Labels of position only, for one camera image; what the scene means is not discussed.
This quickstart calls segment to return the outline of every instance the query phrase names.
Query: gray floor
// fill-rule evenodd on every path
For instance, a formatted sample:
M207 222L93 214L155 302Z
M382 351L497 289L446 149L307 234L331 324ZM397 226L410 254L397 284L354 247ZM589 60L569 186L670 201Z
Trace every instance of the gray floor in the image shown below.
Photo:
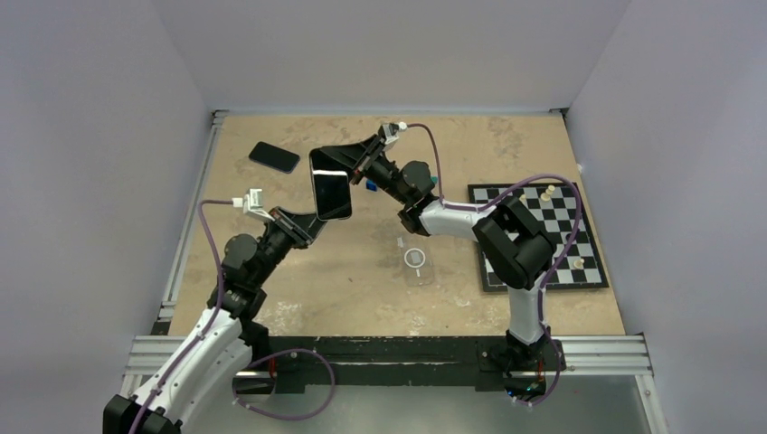
M325 398L326 386L305 395L250 400L262 408L299 414ZM270 420L232 406L221 391L198 422L197 433L649 433L634 377L563 377L550 399L532 409L513 407L504 393L454 387L339 387L325 412L302 422Z

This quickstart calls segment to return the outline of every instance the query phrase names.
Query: chess board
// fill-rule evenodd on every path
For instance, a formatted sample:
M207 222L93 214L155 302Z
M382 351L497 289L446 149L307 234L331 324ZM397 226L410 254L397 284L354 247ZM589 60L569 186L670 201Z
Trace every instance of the chess board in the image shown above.
M554 192L549 201L541 200L541 194L546 187L553 185ZM498 197L511 184L470 184L469 199L472 203L488 203ZM561 243L557 245L556 258L562 253L564 243L573 230L575 224L575 196L570 187L563 183L533 183L527 187L513 192L516 197L525 195L522 201L527 209L543 222L547 231L557 235ZM511 240L515 239L515 232L509 233ZM479 269L482 279L482 287L485 292L507 292L507 286L493 272L493 267L485 258L485 255L477 248L479 256ZM577 268L575 261L583 260L581 268ZM562 261L557 271L549 280L548 289L591 289L608 287L607 277L604 274L604 266L601 262L599 250L589 224L586 211L583 210L581 224L575 243L567 252L567 258Z

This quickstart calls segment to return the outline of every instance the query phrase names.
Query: cable connector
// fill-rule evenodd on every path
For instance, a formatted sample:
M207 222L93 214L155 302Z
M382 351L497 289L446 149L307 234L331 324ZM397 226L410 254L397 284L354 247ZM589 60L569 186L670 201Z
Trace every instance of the cable connector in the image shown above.
M263 190L260 188L251 188L243 197L233 197L232 205L234 208L242 208L243 214L249 214L262 222L274 221L274 218L263 209Z
M398 133L407 129L407 124L404 122L397 122L396 124L383 124L379 130L383 133L383 150L384 152L392 149L394 143L400 139Z

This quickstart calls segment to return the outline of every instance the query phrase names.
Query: phone screen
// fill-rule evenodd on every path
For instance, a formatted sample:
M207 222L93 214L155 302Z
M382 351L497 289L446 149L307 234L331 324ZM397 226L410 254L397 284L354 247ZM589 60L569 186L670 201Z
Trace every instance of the phone screen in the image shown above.
M321 221L342 220L352 216L352 193L346 170L319 149L309 153L314 202Z
M253 148L248 158L255 163L260 163L289 174L296 168L300 157L285 149L259 142Z

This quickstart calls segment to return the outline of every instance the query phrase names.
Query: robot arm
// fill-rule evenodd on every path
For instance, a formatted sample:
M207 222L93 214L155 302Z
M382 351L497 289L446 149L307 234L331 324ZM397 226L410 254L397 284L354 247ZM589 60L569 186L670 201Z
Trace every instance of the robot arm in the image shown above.
M392 148L398 133L406 128L403 123L384 124L377 134L360 143L322 146L319 150L345 168L351 184L366 177L401 203L403 208L398 215L410 233L476 241L495 273L509 286L509 345L521 346L523 353L529 352L526 347L540 347L544 318L538 309L542 290L538 280L551 267L557 239L513 196L486 210L435 196L426 163L411 161L399 169L386 157L385 152ZM518 233L513 241L507 235L509 232Z

